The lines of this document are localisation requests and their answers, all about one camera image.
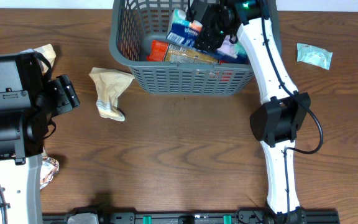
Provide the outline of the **blue tissue multipack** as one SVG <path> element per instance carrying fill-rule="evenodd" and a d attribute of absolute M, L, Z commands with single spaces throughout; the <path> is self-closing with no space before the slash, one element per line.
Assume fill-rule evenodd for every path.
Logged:
<path fill-rule="evenodd" d="M 196 46 L 196 39 L 201 33 L 203 25 L 198 21 L 186 20 L 186 12 L 181 9 L 174 9 L 169 20 L 166 39 L 176 45 L 188 47 L 204 54 L 208 54 L 222 63 L 246 63 L 248 61 L 245 49 L 240 43 L 232 44 L 227 35 L 220 48 L 207 52 Z"/>

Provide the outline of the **orange spaghetti packet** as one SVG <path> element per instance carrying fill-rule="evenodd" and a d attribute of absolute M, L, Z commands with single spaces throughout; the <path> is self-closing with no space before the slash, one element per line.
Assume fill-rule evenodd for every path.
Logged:
<path fill-rule="evenodd" d="M 149 62 L 170 63 L 235 63 L 238 59 L 226 54 L 206 54 L 188 47 L 169 44 L 160 40 L 153 40 L 150 54 L 146 57 Z"/>

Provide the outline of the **grey plastic laundry basket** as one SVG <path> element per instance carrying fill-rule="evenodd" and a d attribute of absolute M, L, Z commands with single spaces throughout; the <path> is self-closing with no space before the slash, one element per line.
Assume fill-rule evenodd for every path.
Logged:
<path fill-rule="evenodd" d="M 154 40 L 163 40 L 174 9 L 186 0 L 114 0 L 109 40 L 111 55 L 127 66 L 149 93 L 232 95 L 252 79 L 251 66 L 235 63 L 149 62 Z"/>

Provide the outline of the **mint green wipes packet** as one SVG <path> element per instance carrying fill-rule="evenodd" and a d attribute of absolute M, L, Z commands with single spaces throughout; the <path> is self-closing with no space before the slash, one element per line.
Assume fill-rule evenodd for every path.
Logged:
<path fill-rule="evenodd" d="M 332 52 L 309 44 L 297 43 L 297 61 L 329 70 Z"/>

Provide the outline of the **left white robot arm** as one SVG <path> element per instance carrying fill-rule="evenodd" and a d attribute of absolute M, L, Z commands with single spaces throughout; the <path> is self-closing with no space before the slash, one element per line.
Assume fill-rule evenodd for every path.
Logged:
<path fill-rule="evenodd" d="M 40 173 L 53 118 L 80 105 L 67 75 L 26 50 L 0 55 L 0 223 L 42 223 Z"/>

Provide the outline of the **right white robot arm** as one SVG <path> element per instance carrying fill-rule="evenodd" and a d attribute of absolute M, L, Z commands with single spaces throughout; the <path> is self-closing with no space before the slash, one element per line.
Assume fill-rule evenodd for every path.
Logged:
<path fill-rule="evenodd" d="M 208 53 L 228 37 L 248 56 L 259 88 L 261 106 L 251 114 L 252 134 L 264 151 L 268 177 L 268 212 L 264 223 L 305 223 L 295 190 L 295 139 L 310 97 L 289 77 L 277 48 L 270 6 L 265 1 L 188 1 L 186 18 L 202 24 L 196 48 Z"/>

